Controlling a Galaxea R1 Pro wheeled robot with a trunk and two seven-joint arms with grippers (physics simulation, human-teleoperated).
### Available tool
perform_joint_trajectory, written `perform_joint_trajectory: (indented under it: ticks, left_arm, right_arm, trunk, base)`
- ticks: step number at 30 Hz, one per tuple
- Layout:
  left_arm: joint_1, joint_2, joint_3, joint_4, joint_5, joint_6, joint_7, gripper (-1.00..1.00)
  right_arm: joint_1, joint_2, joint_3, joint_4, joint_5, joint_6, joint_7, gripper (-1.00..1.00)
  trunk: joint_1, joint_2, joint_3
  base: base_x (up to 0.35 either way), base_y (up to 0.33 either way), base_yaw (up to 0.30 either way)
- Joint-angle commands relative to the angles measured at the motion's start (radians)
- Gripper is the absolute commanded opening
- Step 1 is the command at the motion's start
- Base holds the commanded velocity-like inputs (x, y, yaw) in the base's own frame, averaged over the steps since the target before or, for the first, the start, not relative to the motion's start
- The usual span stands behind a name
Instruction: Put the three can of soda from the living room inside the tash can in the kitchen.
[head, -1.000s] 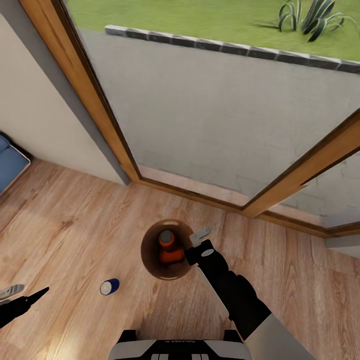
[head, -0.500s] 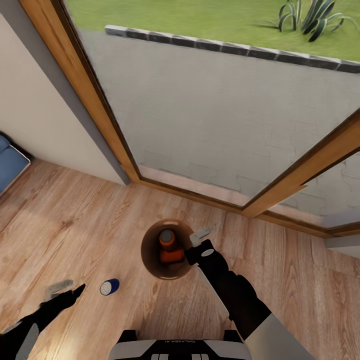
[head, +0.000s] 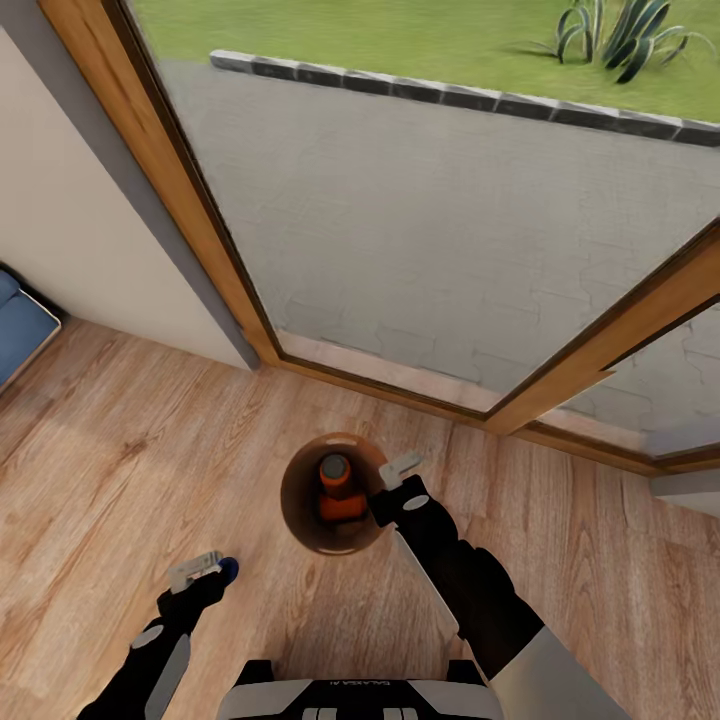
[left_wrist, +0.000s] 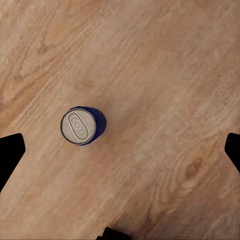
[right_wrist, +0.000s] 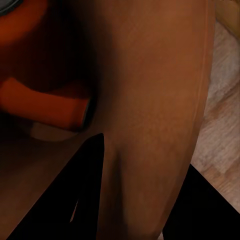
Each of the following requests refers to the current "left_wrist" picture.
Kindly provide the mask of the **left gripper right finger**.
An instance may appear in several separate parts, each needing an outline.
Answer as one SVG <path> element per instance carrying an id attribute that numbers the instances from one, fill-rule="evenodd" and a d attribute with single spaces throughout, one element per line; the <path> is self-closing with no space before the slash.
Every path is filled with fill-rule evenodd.
<path id="1" fill-rule="evenodd" d="M 240 134 L 229 133 L 224 150 L 240 172 Z"/>

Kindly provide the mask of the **can of soda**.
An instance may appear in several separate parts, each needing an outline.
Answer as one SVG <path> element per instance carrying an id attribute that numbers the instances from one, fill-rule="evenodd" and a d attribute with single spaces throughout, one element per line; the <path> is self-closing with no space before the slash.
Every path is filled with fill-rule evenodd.
<path id="1" fill-rule="evenodd" d="M 62 116 L 59 130 L 67 142 L 83 146 L 96 140 L 106 127 L 106 117 L 100 110 L 76 106 Z"/>

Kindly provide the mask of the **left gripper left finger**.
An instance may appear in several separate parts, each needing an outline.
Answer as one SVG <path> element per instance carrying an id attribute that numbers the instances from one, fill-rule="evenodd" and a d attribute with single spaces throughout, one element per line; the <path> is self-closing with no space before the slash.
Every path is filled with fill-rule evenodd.
<path id="1" fill-rule="evenodd" d="M 0 138 L 0 192 L 25 152 L 25 142 L 21 133 Z"/>

